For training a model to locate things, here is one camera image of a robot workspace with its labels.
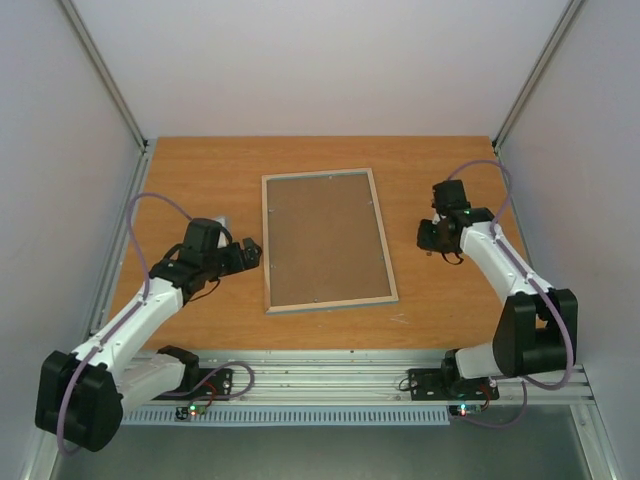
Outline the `turquoise picture frame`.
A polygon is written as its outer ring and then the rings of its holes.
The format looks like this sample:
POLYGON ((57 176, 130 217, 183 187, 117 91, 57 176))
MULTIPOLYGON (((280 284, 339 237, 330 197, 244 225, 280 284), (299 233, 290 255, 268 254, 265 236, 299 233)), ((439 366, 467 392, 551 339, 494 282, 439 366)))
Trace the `turquoise picture frame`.
POLYGON ((266 314, 398 302, 371 169, 263 176, 262 232, 266 314))

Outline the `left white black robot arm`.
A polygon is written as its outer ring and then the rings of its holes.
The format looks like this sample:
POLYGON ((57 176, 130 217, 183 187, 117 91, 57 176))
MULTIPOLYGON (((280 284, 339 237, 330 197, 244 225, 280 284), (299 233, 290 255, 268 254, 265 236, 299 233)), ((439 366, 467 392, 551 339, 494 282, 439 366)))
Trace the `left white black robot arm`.
POLYGON ((195 218, 183 240, 154 264, 139 291, 101 330, 70 353, 52 352, 43 362, 35 425, 68 443, 97 452, 115 436, 124 416, 157 398, 194 396, 216 370, 204 371, 196 354, 160 348, 137 367, 131 360, 167 320, 207 284, 259 266, 261 247, 236 241, 224 218, 195 218))

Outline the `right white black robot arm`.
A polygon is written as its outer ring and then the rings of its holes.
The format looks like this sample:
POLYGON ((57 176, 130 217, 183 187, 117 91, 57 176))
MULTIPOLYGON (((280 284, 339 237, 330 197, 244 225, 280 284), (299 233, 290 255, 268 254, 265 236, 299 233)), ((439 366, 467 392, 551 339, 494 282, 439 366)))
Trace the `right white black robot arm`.
POLYGON ((445 353, 441 366, 416 379, 416 392, 447 400, 470 400, 490 392, 492 378, 526 380, 562 372, 562 388, 575 365, 578 300, 537 274, 509 243, 493 213, 468 201, 459 179, 432 189, 432 219, 420 222, 418 247, 459 265, 471 260, 502 303, 491 341, 445 353))

